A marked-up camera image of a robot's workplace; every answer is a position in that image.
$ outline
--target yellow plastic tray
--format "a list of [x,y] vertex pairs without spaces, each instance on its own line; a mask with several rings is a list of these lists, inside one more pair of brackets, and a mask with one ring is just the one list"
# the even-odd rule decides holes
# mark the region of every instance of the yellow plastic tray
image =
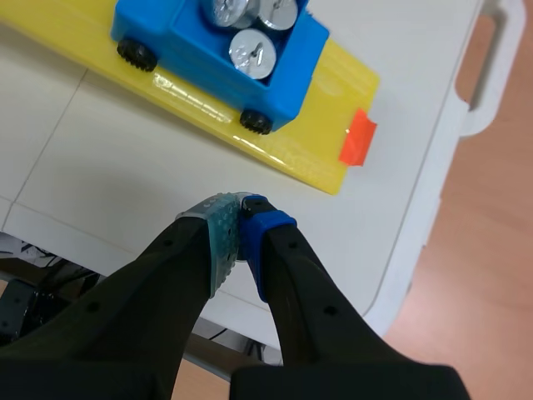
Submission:
[[338,160],[355,111],[368,112],[378,76],[328,40],[298,118],[267,136],[239,124],[240,113],[159,67],[136,70],[109,36],[116,0],[0,0],[0,21],[258,160],[324,192],[339,191]]

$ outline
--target red tag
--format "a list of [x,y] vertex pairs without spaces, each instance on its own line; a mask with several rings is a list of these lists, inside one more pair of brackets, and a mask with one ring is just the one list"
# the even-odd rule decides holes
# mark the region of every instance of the red tag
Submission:
[[362,166],[376,126],[376,123],[368,119],[365,110],[357,110],[346,135],[344,146],[342,146],[339,160],[351,166]]

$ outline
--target white handle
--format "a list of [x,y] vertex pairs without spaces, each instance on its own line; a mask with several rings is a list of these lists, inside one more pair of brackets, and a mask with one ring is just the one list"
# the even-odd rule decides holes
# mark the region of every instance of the white handle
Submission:
[[461,136],[484,131],[496,117],[526,26],[523,0],[485,0],[481,13],[494,19],[496,29],[466,114]]

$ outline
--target toy car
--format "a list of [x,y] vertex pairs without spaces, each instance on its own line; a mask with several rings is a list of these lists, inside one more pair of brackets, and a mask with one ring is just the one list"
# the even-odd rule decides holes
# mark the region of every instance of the toy car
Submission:
[[228,49],[235,30],[213,27],[200,0],[118,0],[112,25],[117,51],[137,68],[166,70],[241,111],[241,124],[268,134],[292,121],[311,82],[329,32],[296,0],[294,27],[274,39],[272,74],[254,80],[238,71]]

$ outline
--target black tire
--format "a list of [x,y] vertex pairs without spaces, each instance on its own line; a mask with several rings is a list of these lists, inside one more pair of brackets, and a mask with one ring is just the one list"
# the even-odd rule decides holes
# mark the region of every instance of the black tire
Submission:
[[123,39],[118,43],[117,53],[134,67],[147,73],[157,66],[156,55],[144,44],[132,39]]
[[272,130],[272,121],[270,118],[261,112],[253,110],[244,110],[242,112],[241,125],[260,135],[267,135]]

